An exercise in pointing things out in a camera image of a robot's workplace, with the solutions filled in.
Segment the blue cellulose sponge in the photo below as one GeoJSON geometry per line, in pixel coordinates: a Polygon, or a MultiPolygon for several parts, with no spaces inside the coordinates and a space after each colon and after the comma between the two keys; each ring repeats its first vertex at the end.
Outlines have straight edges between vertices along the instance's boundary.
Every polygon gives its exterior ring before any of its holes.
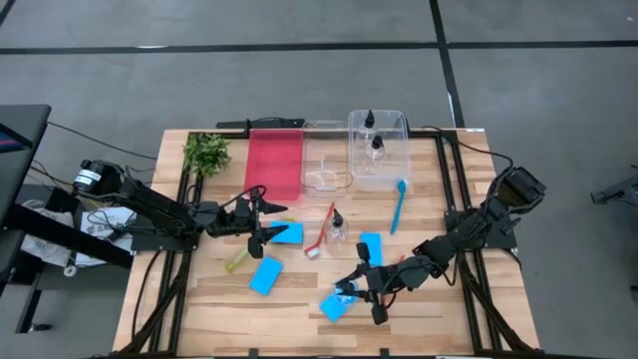
{"type": "Polygon", "coordinates": [[[255,270],[248,287],[261,295],[268,295],[274,286],[283,264],[275,258],[264,257],[255,270]]]}
{"type": "Polygon", "coordinates": [[[335,287],[319,305],[322,313],[332,323],[336,323],[358,301],[358,297],[342,295],[342,292],[342,289],[335,287]]]}
{"type": "Polygon", "coordinates": [[[284,231],[278,233],[271,239],[271,242],[285,244],[303,243],[304,226],[302,223],[290,221],[272,221],[270,225],[272,227],[287,225],[287,228],[284,231]]]}
{"type": "Polygon", "coordinates": [[[374,266],[383,266],[382,235],[378,232],[362,232],[360,234],[360,241],[368,246],[370,264],[374,266]]]}

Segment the narrow clear plastic bin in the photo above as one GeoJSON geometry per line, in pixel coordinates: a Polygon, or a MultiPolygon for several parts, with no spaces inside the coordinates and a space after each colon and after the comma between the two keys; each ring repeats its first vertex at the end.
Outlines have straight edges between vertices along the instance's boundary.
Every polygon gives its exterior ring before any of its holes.
{"type": "Polygon", "coordinates": [[[303,132],[303,193],[313,197],[345,196],[353,183],[349,171],[348,128],[342,121],[306,122],[303,132]]]}

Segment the black desk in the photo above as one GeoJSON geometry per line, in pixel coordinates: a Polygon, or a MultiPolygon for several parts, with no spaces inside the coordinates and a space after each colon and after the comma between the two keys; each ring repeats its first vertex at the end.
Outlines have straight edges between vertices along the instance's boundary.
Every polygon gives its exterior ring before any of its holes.
{"type": "Polygon", "coordinates": [[[124,249],[35,212],[16,201],[51,113],[48,105],[0,105],[0,296],[15,272],[26,234],[129,269],[124,249]]]}

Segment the blue dish brush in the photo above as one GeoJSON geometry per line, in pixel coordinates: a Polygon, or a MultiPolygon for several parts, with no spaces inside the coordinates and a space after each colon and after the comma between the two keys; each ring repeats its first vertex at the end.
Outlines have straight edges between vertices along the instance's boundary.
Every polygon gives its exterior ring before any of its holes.
{"type": "Polygon", "coordinates": [[[409,186],[409,182],[406,179],[401,179],[397,183],[397,191],[399,193],[399,196],[398,196],[398,200],[397,200],[397,204],[396,204],[396,208],[395,208],[395,212],[393,216],[393,221],[392,221],[392,225],[390,229],[391,235],[397,232],[408,186],[409,186]]]}

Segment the green plant in white pot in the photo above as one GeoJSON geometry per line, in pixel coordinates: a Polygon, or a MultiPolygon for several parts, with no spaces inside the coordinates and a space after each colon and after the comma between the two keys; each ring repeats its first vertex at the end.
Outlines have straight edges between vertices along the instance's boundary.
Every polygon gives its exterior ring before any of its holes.
{"type": "Polygon", "coordinates": [[[232,161],[229,145],[230,140],[219,134],[192,135],[183,149],[184,165],[202,178],[211,178],[225,171],[232,161]]]}

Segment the white printed bag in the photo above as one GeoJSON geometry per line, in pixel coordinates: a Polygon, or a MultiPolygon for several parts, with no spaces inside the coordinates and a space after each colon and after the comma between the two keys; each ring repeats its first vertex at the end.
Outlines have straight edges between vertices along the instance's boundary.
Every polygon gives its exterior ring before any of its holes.
{"type": "Polygon", "coordinates": [[[128,232],[137,215],[123,206],[103,207],[82,213],[80,230],[118,248],[131,251],[133,236],[128,232]]]}

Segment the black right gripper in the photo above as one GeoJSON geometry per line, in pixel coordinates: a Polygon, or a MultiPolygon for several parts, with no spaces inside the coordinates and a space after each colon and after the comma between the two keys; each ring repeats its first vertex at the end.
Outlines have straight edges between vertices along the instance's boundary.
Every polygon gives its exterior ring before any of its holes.
{"type": "Polygon", "coordinates": [[[388,320],[388,306],[385,303],[387,294],[395,294],[408,287],[405,279],[401,278],[403,272],[412,269],[415,258],[410,257],[399,264],[387,266],[373,266],[370,264],[370,254],[365,243],[356,245],[361,263],[353,272],[339,279],[335,287],[339,288],[336,295],[342,303],[356,303],[359,299],[372,304],[372,318],[376,325],[388,320]],[[357,281],[365,277],[368,288],[365,290],[341,290],[354,289],[357,281]]]}

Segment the black power strip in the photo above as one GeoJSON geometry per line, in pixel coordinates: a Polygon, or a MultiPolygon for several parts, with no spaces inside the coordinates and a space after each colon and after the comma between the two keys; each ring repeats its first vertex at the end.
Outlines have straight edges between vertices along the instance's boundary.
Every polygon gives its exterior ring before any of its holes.
{"type": "Polygon", "coordinates": [[[259,119],[246,119],[243,121],[219,122],[217,129],[285,129],[302,128],[306,121],[302,118],[266,117],[259,119]]]}

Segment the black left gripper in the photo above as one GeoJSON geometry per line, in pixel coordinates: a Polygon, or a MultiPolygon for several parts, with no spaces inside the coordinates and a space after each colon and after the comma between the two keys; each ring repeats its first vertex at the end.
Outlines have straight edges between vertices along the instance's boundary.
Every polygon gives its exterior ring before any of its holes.
{"type": "Polygon", "coordinates": [[[226,211],[219,206],[215,217],[204,229],[211,237],[239,235],[249,233],[247,251],[253,258],[263,257],[263,244],[266,244],[279,233],[285,231],[289,225],[275,225],[262,227],[259,212],[272,214],[288,209],[285,205],[270,203],[262,198],[261,186],[253,186],[230,201],[235,208],[226,211]]]}

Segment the red translucent plastic bin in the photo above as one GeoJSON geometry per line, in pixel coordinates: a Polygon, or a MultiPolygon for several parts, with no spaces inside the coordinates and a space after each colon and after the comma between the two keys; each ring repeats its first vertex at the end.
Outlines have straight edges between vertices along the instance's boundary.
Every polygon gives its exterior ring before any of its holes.
{"type": "Polygon", "coordinates": [[[244,188],[264,185],[269,201],[294,201],[301,192],[301,129],[257,129],[249,135],[244,188]]]}

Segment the black aluminium rig frame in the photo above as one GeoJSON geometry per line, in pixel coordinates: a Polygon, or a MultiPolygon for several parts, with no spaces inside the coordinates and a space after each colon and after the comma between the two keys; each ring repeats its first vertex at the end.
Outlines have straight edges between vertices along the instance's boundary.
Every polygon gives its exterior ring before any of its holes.
{"type": "Polygon", "coordinates": [[[304,225],[304,241],[316,241],[332,202],[345,216],[349,239],[323,247],[316,258],[296,245],[269,244],[266,255],[283,264],[270,293],[248,287],[257,261],[245,259],[232,272],[224,265],[246,245],[242,236],[203,237],[193,253],[179,324],[166,317],[159,333],[165,348],[178,333],[179,356],[244,355],[257,349],[269,355],[394,355],[469,354],[473,350],[465,298],[459,285],[429,279],[414,291],[401,292],[389,320],[376,325],[365,302],[358,302],[336,323],[319,308],[335,281],[352,272],[362,232],[382,235],[384,260],[405,258],[422,241],[445,231],[447,200],[469,206],[482,201],[494,175],[486,154],[485,134],[460,130],[462,147],[439,157],[430,131],[410,139],[411,176],[397,232],[390,234],[397,204],[394,192],[348,188],[345,196],[301,195],[287,214],[304,225]]]}

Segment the large clear plastic bin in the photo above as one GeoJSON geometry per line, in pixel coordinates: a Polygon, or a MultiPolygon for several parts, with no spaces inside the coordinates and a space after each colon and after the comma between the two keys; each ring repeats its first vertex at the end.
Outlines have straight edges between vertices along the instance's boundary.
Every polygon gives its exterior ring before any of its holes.
{"type": "Polygon", "coordinates": [[[365,154],[371,141],[358,139],[358,128],[369,110],[354,110],[348,115],[349,169],[357,190],[393,191],[400,180],[409,180],[410,147],[408,122],[396,110],[372,110],[375,115],[376,135],[383,138],[385,156],[373,163],[365,154]]]}

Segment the grey crumpled bag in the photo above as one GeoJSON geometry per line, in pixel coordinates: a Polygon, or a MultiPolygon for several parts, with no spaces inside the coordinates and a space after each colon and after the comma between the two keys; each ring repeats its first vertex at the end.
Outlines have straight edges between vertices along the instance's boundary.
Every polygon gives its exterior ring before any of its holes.
{"type": "MultiPolygon", "coordinates": [[[[22,205],[66,226],[74,226],[73,216],[70,212],[54,212],[45,209],[41,200],[29,199],[23,202],[22,205]]],[[[21,250],[40,258],[44,262],[60,267],[66,267],[71,257],[70,249],[32,234],[25,235],[21,250]]]]}

